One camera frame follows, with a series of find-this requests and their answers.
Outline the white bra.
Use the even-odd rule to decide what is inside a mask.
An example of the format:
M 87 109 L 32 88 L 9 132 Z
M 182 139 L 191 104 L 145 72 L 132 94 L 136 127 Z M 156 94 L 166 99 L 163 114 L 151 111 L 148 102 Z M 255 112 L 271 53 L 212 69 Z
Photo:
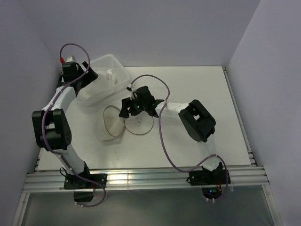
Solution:
M 83 100 L 91 98 L 103 99 L 113 93 L 118 82 L 112 69 L 97 69 L 98 78 L 80 90 L 78 97 Z

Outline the white mesh laundry bag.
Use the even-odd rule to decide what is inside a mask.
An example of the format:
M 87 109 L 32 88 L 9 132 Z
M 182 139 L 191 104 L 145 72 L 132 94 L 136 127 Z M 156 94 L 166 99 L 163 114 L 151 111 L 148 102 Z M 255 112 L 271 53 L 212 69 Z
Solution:
M 142 112 L 127 119 L 119 117 L 120 109 L 109 105 L 95 121 L 95 135 L 99 141 L 112 141 L 123 136 L 127 131 L 142 136 L 148 134 L 154 125 L 154 119 Z

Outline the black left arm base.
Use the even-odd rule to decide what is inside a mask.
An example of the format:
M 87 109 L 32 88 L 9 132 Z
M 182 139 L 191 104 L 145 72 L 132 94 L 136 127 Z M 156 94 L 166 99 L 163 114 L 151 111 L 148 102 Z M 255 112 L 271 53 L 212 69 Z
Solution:
M 107 174 L 90 174 L 88 179 L 83 180 L 71 174 L 67 174 L 64 180 L 64 190 L 73 190 L 75 202 L 91 202 L 94 198 L 95 189 L 106 187 Z

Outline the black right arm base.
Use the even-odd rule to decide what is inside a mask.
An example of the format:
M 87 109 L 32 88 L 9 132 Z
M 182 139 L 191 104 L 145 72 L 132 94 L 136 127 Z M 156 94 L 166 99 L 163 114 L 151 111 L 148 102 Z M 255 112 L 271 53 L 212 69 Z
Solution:
M 186 182 L 191 186 L 201 186 L 205 200 L 214 202 L 221 198 L 231 180 L 229 173 L 224 169 L 217 175 L 210 171 L 196 170 L 189 173 Z

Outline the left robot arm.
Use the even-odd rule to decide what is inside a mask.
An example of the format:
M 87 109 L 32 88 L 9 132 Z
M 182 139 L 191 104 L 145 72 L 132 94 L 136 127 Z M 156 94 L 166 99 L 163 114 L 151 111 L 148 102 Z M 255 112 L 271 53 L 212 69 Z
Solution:
M 92 177 L 87 164 L 79 158 L 71 145 L 71 128 L 65 111 L 79 91 L 97 77 L 86 61 L 81 65 L 74 61 L 65 61 L 54 97 L 42 110 L 32 113 L 38 147 L 54 154 L 64 166 L 66 180 L 81 188 L 90 186 Z

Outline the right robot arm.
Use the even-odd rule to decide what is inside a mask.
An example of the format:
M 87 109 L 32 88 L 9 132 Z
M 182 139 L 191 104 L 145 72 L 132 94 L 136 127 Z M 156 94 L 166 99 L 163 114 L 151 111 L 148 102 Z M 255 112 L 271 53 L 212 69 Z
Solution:
M 156 99 L 147 86 L 131 91 L 131 96 L 122 99 L 122 108 L 119 117 L 127 119 L 130 116 L 137 116 L 146 112 L 150 117 L 158 118 L 158 130 L 160 142 L 169 163 L 179 172 L 191 172 L 202 167 L 204 180 L 210 184 L 215 183 L 222 171 L 222 160 L 216 154 L 214 133 L 216 121 L 209 111 L 198 100 L 189 103 L 172 103 L 167 99 Z M 198 143 L 207 157 L 191 169 L 181 169 L 177 167 L 169 157 L 162 134 L 161 119 L 163 117 L 180 120 L 188 135 Z

